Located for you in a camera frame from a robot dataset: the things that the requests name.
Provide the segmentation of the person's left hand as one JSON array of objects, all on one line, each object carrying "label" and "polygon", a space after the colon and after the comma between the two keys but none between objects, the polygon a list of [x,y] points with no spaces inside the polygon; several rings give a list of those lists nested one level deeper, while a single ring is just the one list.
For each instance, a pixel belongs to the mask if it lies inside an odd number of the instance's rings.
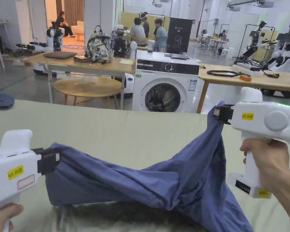
[{"label": "person's left hand", "polygon": [[0,232],[3,231],[5,222],[9,221],[11,218],[20,215],[24,210],[22,205],[18,204],[8,204],[0,209]]}]

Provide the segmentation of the person's right hand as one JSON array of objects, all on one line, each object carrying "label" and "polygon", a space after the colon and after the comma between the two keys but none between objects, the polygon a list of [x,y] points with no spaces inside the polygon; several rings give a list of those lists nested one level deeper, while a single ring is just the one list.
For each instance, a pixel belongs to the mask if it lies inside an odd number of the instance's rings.
[{"label": "person's right hand", "polygon": [[262,139],[245,139],[242,142],[240,151],[247,156],[252,153],[259,178],[263,188],[272,193],[288,177],[290,177],[288,146],[282,141],[271,140],[266,142]]}]

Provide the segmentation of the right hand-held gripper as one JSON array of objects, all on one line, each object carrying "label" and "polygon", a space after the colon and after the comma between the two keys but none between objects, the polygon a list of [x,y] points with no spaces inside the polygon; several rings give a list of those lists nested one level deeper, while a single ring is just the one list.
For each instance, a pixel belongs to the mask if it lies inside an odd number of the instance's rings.
[{"label": "right hand-held gripper", "polygon": [[[272,139],[290,143],[290,106],[263,101],[260,90],[244,87],[241,101],[214,108],[213,117],[241,132],[241,139]],[[251,152],[247,153],[245,172],[229,173],[229,184],[253,198],[269,199],[272,194],[261,186],[259,169]]]}]

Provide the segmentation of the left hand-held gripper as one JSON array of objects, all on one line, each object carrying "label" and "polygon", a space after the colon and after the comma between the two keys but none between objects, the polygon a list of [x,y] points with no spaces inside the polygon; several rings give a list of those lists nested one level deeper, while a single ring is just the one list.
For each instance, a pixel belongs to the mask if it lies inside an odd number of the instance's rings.
[{"label": "left hand-held gripper", "polygon": [[[31,130],[10,130],[0,144],[0,209],[18,203],[20,194],[33,187],[39,177],[54,171],[60,163],[57,149],[31,149]],[[51,154],[51,168],[44,168],[44,156]]]}]

